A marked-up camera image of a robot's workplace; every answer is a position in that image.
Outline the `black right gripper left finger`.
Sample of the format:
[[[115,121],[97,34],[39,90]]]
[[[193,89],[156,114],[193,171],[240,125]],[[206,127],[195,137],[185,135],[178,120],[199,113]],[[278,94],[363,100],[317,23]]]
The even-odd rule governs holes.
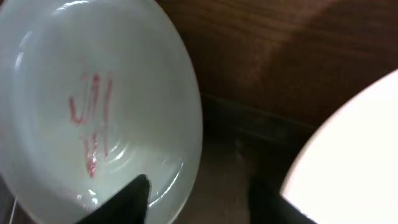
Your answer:
[[[76,224],[145,224],[150,181],[140,174]]]

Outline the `pale green plate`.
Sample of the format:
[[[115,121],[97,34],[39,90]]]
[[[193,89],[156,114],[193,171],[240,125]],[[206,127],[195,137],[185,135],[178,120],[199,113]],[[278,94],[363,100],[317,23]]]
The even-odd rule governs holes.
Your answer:
[[[198,83],[157,2],[1,4],[1,176],[37,223],[75,223],[136,176],[172,223],[203,142]]]

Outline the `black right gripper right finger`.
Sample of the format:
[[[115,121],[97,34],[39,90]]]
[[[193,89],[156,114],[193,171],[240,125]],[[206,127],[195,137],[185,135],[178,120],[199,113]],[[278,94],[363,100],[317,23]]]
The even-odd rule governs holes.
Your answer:
[[[250,181],[248,207],[250,224],[315,224],[257,178]]]

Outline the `cream plate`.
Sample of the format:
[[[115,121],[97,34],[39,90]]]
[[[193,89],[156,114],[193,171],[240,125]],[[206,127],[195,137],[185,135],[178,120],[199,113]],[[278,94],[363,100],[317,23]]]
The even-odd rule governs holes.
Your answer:
[[[315,223],[397,222],[397,72],[365,88],[317,129],[280,192]]]

